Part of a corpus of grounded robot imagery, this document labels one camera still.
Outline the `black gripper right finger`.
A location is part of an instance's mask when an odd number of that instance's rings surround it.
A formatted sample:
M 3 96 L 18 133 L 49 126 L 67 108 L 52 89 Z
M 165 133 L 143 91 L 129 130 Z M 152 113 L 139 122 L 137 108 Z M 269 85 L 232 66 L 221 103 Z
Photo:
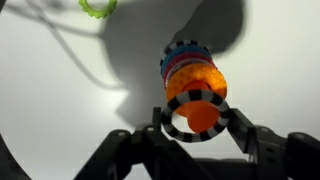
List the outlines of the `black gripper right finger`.
M 320 180 L 320 141 L 303 132 L 277 135 L 254 125 L 238 109 L 231 109 L 228 132 L 239 149 L 249 155 L 256 180 Z

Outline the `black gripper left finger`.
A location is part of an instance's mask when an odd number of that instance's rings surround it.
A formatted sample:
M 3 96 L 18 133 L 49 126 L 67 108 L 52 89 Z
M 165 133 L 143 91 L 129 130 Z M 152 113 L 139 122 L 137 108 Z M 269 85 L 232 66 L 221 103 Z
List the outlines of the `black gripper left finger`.
M 161 108 L 153 109 L 152 121 L 133 134 L 111 131 L 74 180 L 124 180 L 132 166 L 143 164 L 152 180 L 214 180 L 176 141 L 161 132 Z

